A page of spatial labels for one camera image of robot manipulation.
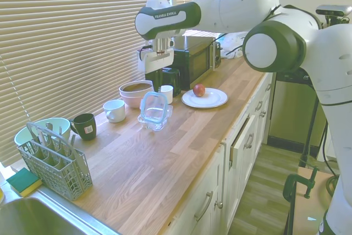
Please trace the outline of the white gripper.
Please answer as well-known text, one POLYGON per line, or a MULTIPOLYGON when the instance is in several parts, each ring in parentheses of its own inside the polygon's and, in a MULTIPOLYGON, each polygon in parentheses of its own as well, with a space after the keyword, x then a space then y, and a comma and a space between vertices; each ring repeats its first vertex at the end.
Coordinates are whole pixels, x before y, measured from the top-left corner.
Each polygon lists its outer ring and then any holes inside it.
POLYGON ((137 67, 142 73, 152 72, 153 89, 159 92, 163 81, 163 72, 161 68, 170 66, 174 61, 174 50, 168 49, 163 54, 148 49, 137 51, 137 67))

